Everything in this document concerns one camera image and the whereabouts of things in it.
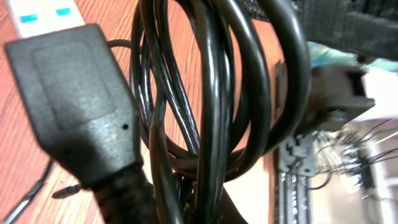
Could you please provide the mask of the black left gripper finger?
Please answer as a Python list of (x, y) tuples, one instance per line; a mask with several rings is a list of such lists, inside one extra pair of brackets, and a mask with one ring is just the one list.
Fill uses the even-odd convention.
[(251, 18), (272, 24), (288, 57), (306, 40), (367, 57), (397, 60), (397, 0), (243, 0)]

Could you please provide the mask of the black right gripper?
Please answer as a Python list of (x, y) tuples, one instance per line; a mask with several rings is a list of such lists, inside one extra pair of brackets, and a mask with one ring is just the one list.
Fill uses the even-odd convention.
[(366, 94), (366, 71), (352, 65), (323, 65), (312, 69), (312, 89), (297, 134), (340, 130), (375, 106)]

